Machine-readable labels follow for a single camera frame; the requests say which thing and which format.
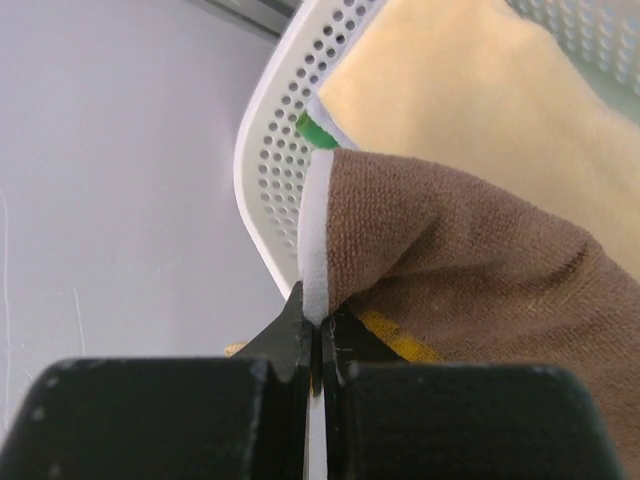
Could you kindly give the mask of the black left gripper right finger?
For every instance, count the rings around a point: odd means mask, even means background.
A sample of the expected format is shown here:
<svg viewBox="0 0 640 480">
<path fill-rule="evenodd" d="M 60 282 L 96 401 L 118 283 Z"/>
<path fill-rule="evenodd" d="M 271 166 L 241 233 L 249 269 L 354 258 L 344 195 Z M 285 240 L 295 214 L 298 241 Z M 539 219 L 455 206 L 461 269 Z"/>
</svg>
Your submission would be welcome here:
<svg viewBox="0 0 640 480">
<path fill-rule="evenodd" d="M 590 394 L 548 365 L 411 364 L 345 309 L 321 327 L 332 479 L 622 479 Z"/>
</svg>

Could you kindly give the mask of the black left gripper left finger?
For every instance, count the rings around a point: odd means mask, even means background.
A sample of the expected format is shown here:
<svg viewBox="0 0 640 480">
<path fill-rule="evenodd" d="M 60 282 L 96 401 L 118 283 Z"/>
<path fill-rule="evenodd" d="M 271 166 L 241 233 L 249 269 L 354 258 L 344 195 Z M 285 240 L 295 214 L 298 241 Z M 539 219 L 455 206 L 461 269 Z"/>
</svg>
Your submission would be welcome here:
<svg viewBox="0 0 640 480">
<path fill-rule="evenodd" d="M 303 479 L 313 333 L 295 286 L 229 357 L 72 358 L 28 391 L 5 479 Z"/>
</svg>

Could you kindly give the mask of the brown patterned cloth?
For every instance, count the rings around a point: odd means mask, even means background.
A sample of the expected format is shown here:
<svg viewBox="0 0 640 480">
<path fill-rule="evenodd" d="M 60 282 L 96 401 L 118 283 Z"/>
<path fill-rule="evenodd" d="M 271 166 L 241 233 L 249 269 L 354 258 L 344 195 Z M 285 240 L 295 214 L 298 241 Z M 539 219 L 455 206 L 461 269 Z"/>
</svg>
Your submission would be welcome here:
<svg viewBox="0 0 640 480">
<path fill-rule="evenodd" d="M 348 149 L 312 154 L 297 218 L 309 320 L 346 306 L 412 362 L 570 370 L 638 477 L 639 284 L 591 234 L 462 171 Z"/>
</svg>

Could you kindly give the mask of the green microfiber towel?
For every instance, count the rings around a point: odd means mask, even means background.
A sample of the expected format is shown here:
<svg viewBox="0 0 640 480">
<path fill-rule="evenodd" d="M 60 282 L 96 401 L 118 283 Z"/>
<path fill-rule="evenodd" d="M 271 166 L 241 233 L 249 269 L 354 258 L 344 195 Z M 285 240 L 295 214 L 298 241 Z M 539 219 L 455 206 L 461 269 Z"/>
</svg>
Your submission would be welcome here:
<svg viewBox="0 0 640 480">
<path fill-rule="evenodd" d="M 331 150 L 339 147 L 336 139 L 323 130 L 307 112 L 301 114 L 295 126 L 301 137 L 315 148 Z"/>
</svg>

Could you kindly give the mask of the yellow cloth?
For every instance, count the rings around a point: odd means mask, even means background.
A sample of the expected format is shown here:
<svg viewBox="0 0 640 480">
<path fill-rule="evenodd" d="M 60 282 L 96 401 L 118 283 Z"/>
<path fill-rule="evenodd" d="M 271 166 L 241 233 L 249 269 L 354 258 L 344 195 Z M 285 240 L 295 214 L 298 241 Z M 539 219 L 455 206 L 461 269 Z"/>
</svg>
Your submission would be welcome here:
<svg viewBox="0 0 640 480">
<path fill-rule="evenodd" d="M 639 129 L 503 1 L 390 1 L 314 96 L 360 150 L 438 162 L 639 271 Z"/>
</svg>

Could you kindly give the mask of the light blue cloth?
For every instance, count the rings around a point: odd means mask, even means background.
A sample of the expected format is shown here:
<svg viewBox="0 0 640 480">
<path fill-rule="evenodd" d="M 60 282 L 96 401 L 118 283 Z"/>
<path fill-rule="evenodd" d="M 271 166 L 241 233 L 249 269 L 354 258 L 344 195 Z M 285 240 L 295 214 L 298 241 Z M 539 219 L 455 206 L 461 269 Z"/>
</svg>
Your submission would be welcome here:
<svg viewBox="0 0 640 480">
<path fill-rule="evenodd" d="M 309 116 L 326 132 L 331 134 L 339 143 L 340 148 L 358 150 L 359 147 L 354 143 L 335 123 L 329 111 L 322 104 L 318 97 L 313 96 L 306 105 L 306 111 Z"/>
</svg>

